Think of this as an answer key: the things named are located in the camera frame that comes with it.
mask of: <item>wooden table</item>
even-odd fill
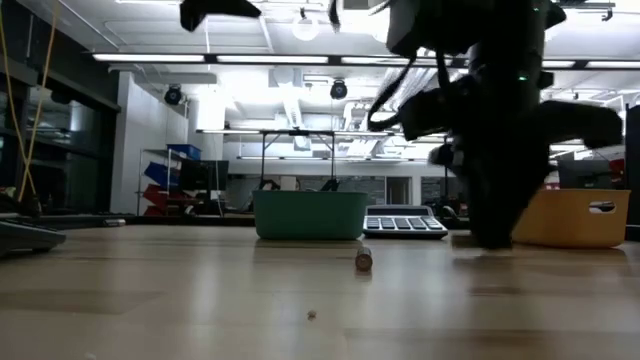
[[[78,230],[0,261],[3,360],[637,359],[640,244],[620,250],[368,240],[252,228]],[[308,317],[314,311],[315,318]]]

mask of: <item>keyboard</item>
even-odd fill
[[[46,252],[66,239],[65,234],[55,229],[9,219],[0,220],[0,255],[11,250]]]
[[[442,239],[449,231],[427,206],[370,206],[364,223],[367,237]]]

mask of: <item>office room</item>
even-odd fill
[[[2,1],[0,357],[637,358],[636,2]]]

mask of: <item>glass window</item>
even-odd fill
[[[300,182],[300,190],[318,191],[331,179],[329,176],[295,176]],[[280,184],[280,176],[265,175],[266,180],[273,180]],[[369,196],[369,205],[384,205],[385,182],[381,176],[338,176],[343,192],[365,192]],[[246,209],[251,201],[251,192],[258,189],[260,175],[231,175],[227,183],[225,198],[228,206],[236,209]]]
[[[40,96],[44,96],[37,136],[91,152],[109,151],[112,137],[104,136],[106,121],[101,112],[48,89],[31,88],[28,131],[32,131]]]
[[[387,204],[411,204],[411,178],[387,177]]]
[[[453,176],[449,176],[448,181],[443,177],[423,177],[422,204],[446,204],[460,215],[466,209],[464,187]]]
[[[15,138],[0,135],[0,187],[15,186],[17,151]]]
[[[11,122],[11,113],[9,111],[9,96],[4,92],[0,92],[0,127],[13,127],[9,124]]]
[[[99,161],[62,148],[36,144],[31,164],[45,214],[93,213],[98,204]]]

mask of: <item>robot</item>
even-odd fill
[[[553,170],[549,145],[576,138],[589,148],[622,142],[622,120],[613,110],[540,102],[540,91],[554,81],[542,70],[545,30],[566,20],[551,0],[387,0],[377,11],[385,8],[391,14],[387,48],[409,64],[372,105],[368,128],[402,124],[407,140],[449,134],[453,143],[429,159],[464,183],[471,231],[482,247],[511,246],[511,231]],[[260,16],[245,0],[186,0],[181,6],[183,26],[190,31],[212,13]],[[339,31],[336,0],[329,19]],[[436,53],[440,87],[419,92],[388,120],[371,121],[421,47]],[[450,82],[445,56],[464,54],[469,54],[469,74]]]

